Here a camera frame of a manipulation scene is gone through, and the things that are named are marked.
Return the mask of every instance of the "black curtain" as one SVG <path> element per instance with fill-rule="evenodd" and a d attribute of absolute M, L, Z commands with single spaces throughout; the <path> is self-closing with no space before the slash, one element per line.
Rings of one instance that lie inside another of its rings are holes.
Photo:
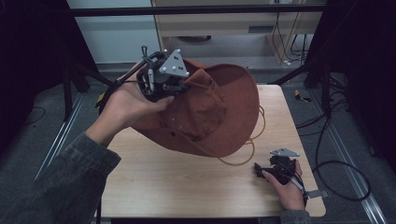
<path fill-rule="evenodd" d="M 69 6 L 65 0 L 0 4 L 0 154 L 31 112 L 35 96 L 63 82 L 66 66 L 80 63 L 98 72 L 76 20 L 45 13 L 52 9 Z M 84 74 L 71 79 L 80 91 L 89 88 Z"/>
<path fill-rule="evenodd" d="M 323 13 L 306 61 L 324 56 L 331 72 L 346 75 L 352 112 L 375 154 L 388 159 L 396 172 L 396 1 L 329 3 L 346 7 Z M 307 80 L 315 84 L 320 79 L 314 67 Z"/>

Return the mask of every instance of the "hat brim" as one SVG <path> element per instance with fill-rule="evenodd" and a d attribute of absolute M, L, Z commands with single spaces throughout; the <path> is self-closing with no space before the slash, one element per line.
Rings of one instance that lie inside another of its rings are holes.
<path fill-rule="evenodd" d="M 205 66 L 192 60 L 185 60 L 185 64 L 192 74 L 204 68 L 222 89 L 227 112 L 220 126 L 205 139 L 195 142 L 176 129 L 162 127 L 159 113 L 145 116 L 133 128 L 175 151 L 216 158 L 235 153 L 251 136 L 259 116 L 259 94 L 252 75 L 234 64 Z"/>

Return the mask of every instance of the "wooden table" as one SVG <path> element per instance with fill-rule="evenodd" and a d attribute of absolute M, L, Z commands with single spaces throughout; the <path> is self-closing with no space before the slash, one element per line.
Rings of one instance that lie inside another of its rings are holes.
<path fill-rule="evenodd" d="M 307 190 L 317 189 L 303 146 L 279 86 L 258 86 L 265 110 L 265 130 L 254 140 L 251 161 L 231 166 L 216 158 L 165 149 L 133 129 L 119 133 L 110 149 L 122 160 L 108 177 L 103 195 L 103 217 L 269 217 L 282 211 L 273 188 L 255 176 L 253 164 L 269 167 L 270 151 L 286 147 L 300 153 Z M 259 133 L 259 117 L 253 133 Z M 251 145 L 224 158 L 241 162 Z M 308 200 L 312 217 L 325 214 L 321 198 Z"/>

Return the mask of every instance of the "hat string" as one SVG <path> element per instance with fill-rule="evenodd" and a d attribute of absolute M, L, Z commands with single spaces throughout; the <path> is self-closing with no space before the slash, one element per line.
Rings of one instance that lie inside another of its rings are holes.
<path fill-rule="evenodd" d="M 252 147 L 253 147 L 253 150 L 251 151 L 250 157 L 249 157 L 246 161 L 242 161 L 242 162 L 239 162 L 239 163 L 232 163 L 232 162 L 225 161 L 225 160 L 222 159 L 222 158 L 218 158 L 220 161 L 224 162 L 224 163 L 227 164 L 227 165 L 232 165 L 232 166 L 243 165 L 243 164 L 248 163 L 249 161 L 251 161 L 251 159 L 252 159 L 253 156 L 254 156 L 254 153 L 256 152 L 256 147 L 255 147 L 255 145 L 254 145 L 253 140 L 256 139 L 256 138 L 258 138 L 260 135 L 262 135 L 262 133 L 263 133 L 264 130 L 265 130 L 265 123 L 266 123 L 266 122 L 265 122 L 265 116 L 264 116 L 265 111 L 264 111 L 264 108 L 262 108 L 261 105 L 260 105 L 260 110 L 259 110 L 259 112 L 262 114 L 262 120 L 264 121 L 264 124 L 262 125 L 262 130 L 261 130 L 256 136 L 250 137 L 250 138 L 246 141 L 246 143 L 244 144 L 244 145 L 251 144 Z"/>

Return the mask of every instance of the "metal bracket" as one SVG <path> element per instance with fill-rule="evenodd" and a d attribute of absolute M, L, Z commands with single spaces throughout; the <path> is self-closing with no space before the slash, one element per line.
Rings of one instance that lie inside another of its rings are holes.
<path fill-rule="evenodd" d="M 176 49 L 169 58 L 160 67 L 160 72 L 163 75 L 170 75 L 176 77 L 188 77 L 186 65 L 180 55 L 180 49 Z"/>
<path fill-rule="evenodd" d="M 326 197 L 330 196 L 329 191 L 327 191 L 326 189 L 325 190 L 317 189 L 317 190 L 308 191 L 307 194 L 310 199 L 317 198 L 317 197 L 326 198 Z"/>
<path fill-rule="evenodd" d="M 300 157 L 300 154 L 293 152 L 287 148 L 273 150 L 270 153 L 278 157 Z"/>

